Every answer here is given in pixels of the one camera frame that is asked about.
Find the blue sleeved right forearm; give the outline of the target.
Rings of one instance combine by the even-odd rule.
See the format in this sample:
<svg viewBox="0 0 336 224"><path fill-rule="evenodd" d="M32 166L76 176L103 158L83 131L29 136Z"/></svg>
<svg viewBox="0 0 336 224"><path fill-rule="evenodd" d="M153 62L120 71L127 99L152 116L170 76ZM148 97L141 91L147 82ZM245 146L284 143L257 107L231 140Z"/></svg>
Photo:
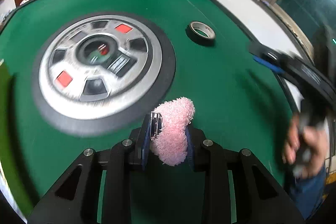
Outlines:
<svg viewBox="0 0 336 224"><path fill-rule="evenodd" d="M296 205L303 219L311 217L323 201L326 168L310 178L295 178L290 175L286 191Z"/></svg>

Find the person's right hand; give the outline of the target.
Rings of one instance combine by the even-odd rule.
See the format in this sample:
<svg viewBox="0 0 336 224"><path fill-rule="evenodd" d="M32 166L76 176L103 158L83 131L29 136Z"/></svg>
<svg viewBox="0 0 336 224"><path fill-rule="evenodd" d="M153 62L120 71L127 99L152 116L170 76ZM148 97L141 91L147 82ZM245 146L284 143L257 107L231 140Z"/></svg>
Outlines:
<svg viewBox="0 0 336 224"><path fill-rule="evenodd" d="M299 115L292 116L282 148L282 160L292 167L295 178L317 176L325 167L328 149L329 137L323 126L300 127Z"/></svg>

